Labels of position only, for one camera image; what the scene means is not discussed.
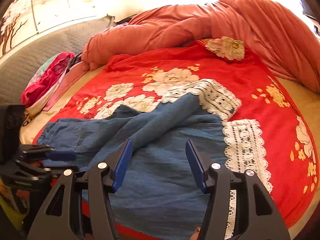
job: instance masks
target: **black device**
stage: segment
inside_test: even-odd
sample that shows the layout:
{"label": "black device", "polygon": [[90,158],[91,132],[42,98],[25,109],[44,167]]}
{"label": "black device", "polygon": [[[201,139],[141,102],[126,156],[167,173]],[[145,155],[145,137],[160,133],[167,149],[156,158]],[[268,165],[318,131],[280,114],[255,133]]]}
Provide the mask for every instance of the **black device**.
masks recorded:
{"label": "black device", "polygon": [[24,105],[0,105],[0,163],[8,161],[19,147],[24,111]]}
{"label": "black device", "polygon": [[[93,238],[120,239],[108,194],[115,193],[121,187],[131,155],[132,143],[126,140],[119,150],[86,172],[63,171],[38,210],[27,240],[85,239],[81,212],[84,189],[88,190],[89,195]],[[232,172],[214,163],[205,153],[199,153],[191,140],[186,143],[186,155],[196,185],[204,194],[210,194],[198,240],[224,239],[232,189],[237,192],[237,201],[235,228],[230,240],[290,239],[280,212],[254,171]],[[8,220],[1,210],[0,219]],[[3,240],[11,240],[13,234]]]}

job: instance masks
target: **silver bolt head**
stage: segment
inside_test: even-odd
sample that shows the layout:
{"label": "silver bolt head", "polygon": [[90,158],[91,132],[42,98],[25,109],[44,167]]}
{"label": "silver bolt head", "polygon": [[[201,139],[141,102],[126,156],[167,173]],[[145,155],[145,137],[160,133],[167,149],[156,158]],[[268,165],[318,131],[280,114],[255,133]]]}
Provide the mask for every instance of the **silver bolt head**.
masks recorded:
{"label": "silver bolt head", "polygon": [[221,168],[221,165],[219,163],[212,163],[211,164],[211,168],[215,169],[215,170],[218,170]]}
{"label": "silver bolt head", "polygon": [[252,177],[254,175],[254,171],[253,170],[247,170],[245,173],[250,177]]}
{"label": "silver bolt head", "polygon": [[69,175],[71,175],[72,174],[72,170],[70,170],[70,169],[67,169],[67,170],[65,170],[64,172],[63,172],[63,175],[64,176],[69,176]]}
{"label": "silver bolt head", "polygon": [[99,169],[105,169],[107,167],[107,164],[106,163],[99,163],[98,164],[98,168]]}

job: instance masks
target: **cloth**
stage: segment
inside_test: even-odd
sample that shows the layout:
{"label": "cloth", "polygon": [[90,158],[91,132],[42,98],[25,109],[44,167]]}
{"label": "cloth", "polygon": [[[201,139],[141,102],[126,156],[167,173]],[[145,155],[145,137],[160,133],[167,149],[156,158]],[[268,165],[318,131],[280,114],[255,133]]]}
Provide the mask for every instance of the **cloth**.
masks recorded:
{"label": "cloth", "polygon": [[51,107],[71,88],[81,77],[89,72],[89,66],[84,62],[79,62],[70,68],[69,72],[64,76],[60,86],[50,97],[43,111],[49,111]]}
{"label": "cloth", "polygon": [[26,108],[28,108],[41,99],[59,81],[60,77],[65,74],[69,59],[74,57],[74,55],[72,52],[60,53],[40,78],[36,80],[32,79],[21,95],[21,103],[25,104]]}
{"label": "cloth", "polygon": [[75,64],[77,64],[81,61],[81,54],[82,54],[82,52],[78,53],[77,55],[75,55],[74,58],[71,58],[69,60],[66,73],[68,73],[70,71],[70,68],[72,68]]}
{"label": "cloth", "polygon": [[93,36],[83,49],[82,60],[93,70],[113,55],[137,55],[221,36],[243,41],[274,75],[320,92],[319,41],[290,10],[270,0],[219,0],[146,11],[129,24]]}
{"label": "cloth", "polygon": [[46,125],[38,143],[75,152],[77,160],[67,163],[85,170],[130,138],[134,155],[123,190],[110,196],[116,222],[160,239],[171,239],[177,232],[176,239],[186,239],[201,224],[208,198],[195,185],[185,144],[193,139],[198,150],[223,164],[227,158],[222,128],[220,117],[203,110],[198,96],[188,93],[149,113],[120,105],[106,119],[60,119]]}
{"label": "cloth", "polygon": [[33,105],[26,108],[26,113],[29,114],[29,117],[32,118],[32,117],[36,116],[44,108],[45,104],[49,101],[52,94],[60,86],[60,84],[66,74],[66,71],[67,70],[65,69],[64,72],[61,74],[60,78],[58,79],[58,81],[55,84],[53,84],[52,87],[50,87],[49,90],[43,96],[41,96]]}
{"label": "cloth", "polygon": [[[305,146],[314,144],[311,132],[288,93],[256,54],[245,49],[244,59],[230,62],[207,50],[207,42],[196,41],[189,47],[158,49],[137,56],[113,56],[50,122],[68,117],[106,118],[121,104],[150,112],[173,87],[202,79],[215,80],[242,102],[229,121],[256,119],[259,122],[268,153],[268,165],[260,164],[260,167],[273,186],[271,195],[289,228],[305,212],[317,186],[314,181],[319,174],[317,153],[304,152]],[[300,137],[302,129],[308,134],[306,140]],[[228,154],[231,168],[238,168],[237,158],[243,158],[240,152]]]}
{"label": "cloth", "polygon": [[59,54],[54,55],[53,57],[49,58],[34,74],[34,76],[29,81],[28,86],[30,86],[32,83],[36,82],[41,78],[41,76],[44,74],[44,72],[47,70],[47,68],[51,65],[51,63],[59,56]]}
{"label": "cloth", "polygon": [[[36,134],[52,117],[55,116],[55,114],[57,114],[60,111],[60,109],[62,109],[66,105],[68,99],[70,99],[71,96],[78,92],[78,90],[81,89],[81,87],[83,87],[93,76],[98,74],[102,69],[103,68],[99,68],[95,71],[91,71],[85,74],[78,82],[76,82],[72,86],[72,88],[68,90],[67,93],[63,95],[63,97],[59,99],[59,101],[56,104],[54,104],[54,106],[51,108],[49,112],[42,111],[31,121],[30,124],[22,127],[20,130],[20,142],[22,144],[31,144]],[[281,83],[284,86],[285,90],[289,93],[290,97],[297,105],[302,116],[305,118],[315,139],[316,148],[318,148],[318,146],[320,145],[320,131],[318,130],[318,127],[320,127],[320,116],[316,113],[317,109],[320,108],[320,95],[312,92],[311,90],[296,82],[281,78],[277,79],[279,83]],[[316,206],[319,203],[319,199],[320,188],[317,187],[316,193],[310,205],[308,206],[306,212],[303,214],[303,216],[299,219],[297,223],[295,223],[293,226],[289,228],[291,239],[294,239],[296,235],[301,231],[301,229],[305,226],[305,224],[308,222],[309,218],[311,217]]]}

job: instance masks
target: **pink pillowcase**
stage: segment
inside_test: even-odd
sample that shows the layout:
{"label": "pink pillowcase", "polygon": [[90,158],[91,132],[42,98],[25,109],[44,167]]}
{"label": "pink pillowcase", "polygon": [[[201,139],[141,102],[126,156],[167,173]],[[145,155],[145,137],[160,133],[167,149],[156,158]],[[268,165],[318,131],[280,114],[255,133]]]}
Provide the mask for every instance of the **pink pillowcase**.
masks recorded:
{"label": "pink pillowcase", "polygon": [[44,95],[48,98],[47,92],[49,90],[52,91],[51,88],[53,87],[56,87],[54,91],[58,88],[57,82],[62,81],[61,76],[65,75],[68,62],[74,56],[75,54],[73,52],[60,53],[41,77],[35,82],[29,84],[23,91],[21,95],[21,103],[25,104],[26,108],[29,108],[39,101]]}
{"label": "pink pillowcase", "polygon": [[49,111],[51,107],[68,91],[74,83],[76,83],[84,74],[89,71],[89,64],[81,61],[75,64],[63,78],[60,86],[56,89],[53,95],[46,103],[43,111]]}

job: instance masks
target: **floral pattern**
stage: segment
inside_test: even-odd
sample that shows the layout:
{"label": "floral pattern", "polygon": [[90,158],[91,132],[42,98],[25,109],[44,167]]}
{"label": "floral pattern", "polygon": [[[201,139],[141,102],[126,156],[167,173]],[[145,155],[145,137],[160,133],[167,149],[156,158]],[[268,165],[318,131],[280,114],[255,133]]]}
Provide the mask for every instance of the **floral pattern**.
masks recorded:
{"label": "floral pattern", "polygon": [[281,106],[281,107],[285,107],[285,106],[290,107],[290,104],[288,102],[285,102],[284,95],[273,84],[271,84],[270,86],[266,86],[266,91],[273,98],[273,101],[276,102],[279,106]]}
{"label": "floral pattern", "polygon": [[168,89],[186,85],[199,80],[199,76],[193,75],[189,69],[173,68],[168,72],[158,72],[152,76],[154,83],[145,85],[143,91],[154,91],[158,96],[163,96]]}
{"label": "floral pattern", "polygon": [[96,103],[99,101],[99,98],[93,97],[88,102],[84,104],[82,109],[80,110],[81,114],[87,114],[90,112],[90,109],[94,108]]}
{"label": "floral pattern", "polygon": [[104,100],[113,101],[116,98],[122,98],[132,89],[133,83],[122,83],[118,85],[112,85],[106,91]]}
{"label": "floral pattern", "polygon": [[152,77],[156,74],[156,73],[161,73],[164,72],[163,69],[158,69],[158,67],[153,67],[151,68],[152,72],[151,73],[143,73],[141,76],[142,77],[146,77],[144,81],[142,81],[142,83],[149,83],[152,80]]}
{"label": "floral pattern", "polygon": [[[318,180],[316,177],[316,164],[315,164],[316,157],[315,157],[315,153],[314,153],[314,150],[313,150],[313,147],[311,144],[310,137],[308,135],[307,128],[306,128],[302,118],[300,116],[297,116],[297,120],[299,121],[299,124],[296,126],[297,139],[304,146],[303,146],[303,149],[300,149],[300,144],[298,142],[295,142],[294,149],[298,152],[298,158],[302,161],[304,161],[307,157],[311,158],[311,155],[312,155],[312,160],[309,161],[309,165],[308,165],[307,176],[312,177],[311,182],[310,182],[310,183],[312,183],[310,186],[310,191],[313,192],[313,190],[315,189],[315,184],[317,183],[317,180]],[[294,153],[292,150],[290,152],[290,159],[291,159],[291,161],[294,161],[294,159],[295,159],[295,156],[294,156]],[[306,185],[303,188],[304,194],[309,189],[309,185]]]}
{"label": "floral pattern", "polygon": [[126,105],[141,112],[151,112],[159,104],[158,101],[154,102],[154,100],[155,97],[146,97],[145,94],[142,94],[135,97],[128,97],[125,100],[116,101],[111,107],[108,107],[110,103],[106,103],[98,109],[98,113],[94,119],[102,119],[112,115],[119,105]]}
{"label": "floral pattern", "polygon": [[[281,91],[274,85],[274,84],[270,84],[270,86],[266,86],[266,91],[269,93],[269,95],[270,95],[270,99],[272,98],[272,100],[274,101],[274,102],[276,102],[279,106],[281,106],[281,107],[285,107],[285,106],[287,106],[287,107],[290,107],[291,105],[290,105],[290,103],[288,103],[288,102],[285,102],[285,96],[281,93]],[[270,104],[271,102],[270,102],[270,99],[269,98],[267,98],[267,95],[265,94],[265,93],[263,93],[263,90],[261,89],[261,88],[257,88],[256,89],[259,93],[261,93],[259,96],[260,97],[263,97],[264,98],[264,101],[267,103],[267,104]],[[259,97],[257,96],[257,95],[255,95],[255,94],[251,94],[251,97],[253,98],[253,99],[258,99]]]}
{"label": "floral pattern", "polygon": [[316,175],[316,165],[313,163],[309,163],[308,167],[308,177]]}
{"label": "floral pattern", "polygon": [[205,47],[218,57],[226,57],[229,60],[244,59],[243,41],[223,36],[221,39],[209,40]]}
{"label": "floral pattern", "polygon": [[303,150],[307,157],[310,158],[312,155],[313,163],[316,163],[315,152],[313,150],[307,128],[300,116],[297,116],[297,120],[299,121],[299,125],[296,126],[297,139],[300,143],[304,144]]}
{"label": "floral pattern", "polygon": [[192,71],[198,71],[200,69],[199,67],[194,67],[194,66],[188,66],[187,68]]}
{"label": "floral pattern", "polygon": [[276,86],[279,87],[278,83],[270,76],[267,76],[268,78],[270,78],[270,80],[272,81],[272,83]]}

